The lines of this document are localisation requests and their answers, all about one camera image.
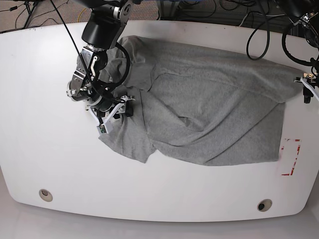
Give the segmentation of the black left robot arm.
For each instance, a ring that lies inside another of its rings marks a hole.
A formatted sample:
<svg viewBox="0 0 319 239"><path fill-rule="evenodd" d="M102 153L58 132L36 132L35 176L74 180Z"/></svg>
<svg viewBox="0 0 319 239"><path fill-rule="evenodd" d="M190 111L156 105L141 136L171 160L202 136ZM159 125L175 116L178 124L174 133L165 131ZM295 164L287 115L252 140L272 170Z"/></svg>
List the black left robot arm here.
<svg viewBox="0 0 319 239"><path fill-rule="evenodd" d="M309 61L294 57L287 49L286 38L288 32L297 25L301 25L307 43L315 49L319 48L319 2L317 0L277 0L276 5L290 18L296 19L290 23L282 34L282 49L293 62L311 68L310 73L296 77L294 82L303 85L304 103L309 104L314 97L319 98L316 88L319 86L319 59Z"/></svg>

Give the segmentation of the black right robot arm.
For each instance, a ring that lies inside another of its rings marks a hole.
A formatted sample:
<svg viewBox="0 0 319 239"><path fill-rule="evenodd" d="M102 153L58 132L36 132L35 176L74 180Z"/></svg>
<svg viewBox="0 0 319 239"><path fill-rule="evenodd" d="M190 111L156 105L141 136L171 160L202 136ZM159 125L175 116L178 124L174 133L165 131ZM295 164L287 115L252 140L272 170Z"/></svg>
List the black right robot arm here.
<svg viewBox="0 0 319 239"><path fill-rule="evenodd" d="M100 134L113 129L111 119L120 114L132 116L133 109L128 106L132 97L116 97L113 91L127 78L130 71L130 57L118 39L128 22L133 8L131 0L80 0L79 4L91 10L82 40L86 46L78 52L77 68L68 83L66 94L73 101L86 102L86 110L97 121ZM107 51L118 48L126 59L126 68L119 80L103 82L101 71L107 66Z"/></svg>

